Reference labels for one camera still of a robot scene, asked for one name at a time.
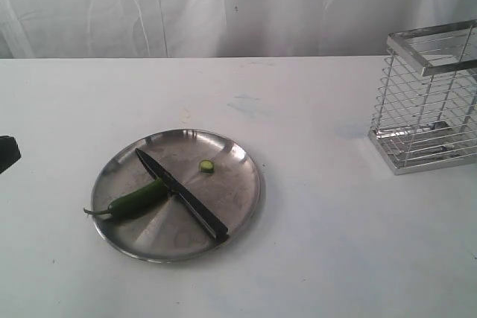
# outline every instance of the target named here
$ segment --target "pepper stem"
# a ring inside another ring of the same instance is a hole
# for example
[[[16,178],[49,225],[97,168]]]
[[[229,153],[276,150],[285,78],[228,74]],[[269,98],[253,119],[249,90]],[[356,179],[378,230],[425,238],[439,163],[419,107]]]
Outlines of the pepper stem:
[[[92,212],[91,210],[83,208],[83,211],[86,212],[88,215],[104,215],[104,214],[111,214],[111,210],[99,210],[97,212]]]

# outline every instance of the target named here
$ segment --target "white curtain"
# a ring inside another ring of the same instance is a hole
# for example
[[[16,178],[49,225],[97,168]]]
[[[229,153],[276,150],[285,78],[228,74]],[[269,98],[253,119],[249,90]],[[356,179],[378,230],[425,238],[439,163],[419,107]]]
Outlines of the white curtain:
[[[0,0],[0,58],[382,54],[474,18],[477,0]]]

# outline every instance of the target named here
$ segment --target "knife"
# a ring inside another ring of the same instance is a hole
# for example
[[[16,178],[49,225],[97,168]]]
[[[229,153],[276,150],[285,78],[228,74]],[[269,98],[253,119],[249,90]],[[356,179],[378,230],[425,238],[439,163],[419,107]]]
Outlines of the knife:
[[[136,155],[144,168],[154,178],[160,178],[164,181],[169,190],[179,194],[180,199],[186,208],[192,213],[198,223],[207,231],[207,233],[217,241],[224,241],[228,238],[229,229],[216,217],[198,198],[195,197],[187,188],[180,184],[171,173],[164,169],[154,158],[145,151],[136,148]]]

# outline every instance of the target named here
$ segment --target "wire cage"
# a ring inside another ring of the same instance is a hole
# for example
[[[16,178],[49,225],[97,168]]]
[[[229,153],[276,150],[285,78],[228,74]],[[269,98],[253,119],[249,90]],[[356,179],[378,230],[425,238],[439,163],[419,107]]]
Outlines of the wire cage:
[[[395,174],[476,162],[477,20],[390,34],[369,138]]]

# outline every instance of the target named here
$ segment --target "white table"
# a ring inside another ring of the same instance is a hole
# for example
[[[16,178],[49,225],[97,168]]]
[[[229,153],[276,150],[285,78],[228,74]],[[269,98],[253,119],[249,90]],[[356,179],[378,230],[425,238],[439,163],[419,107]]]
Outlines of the white table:
[[[381,57],[1,60],[0,317],[472,317],[477,165],[395,177],[366,138]],[[82,208],[125,145],[235,139],[266,199],[228,247],[149,264]]]

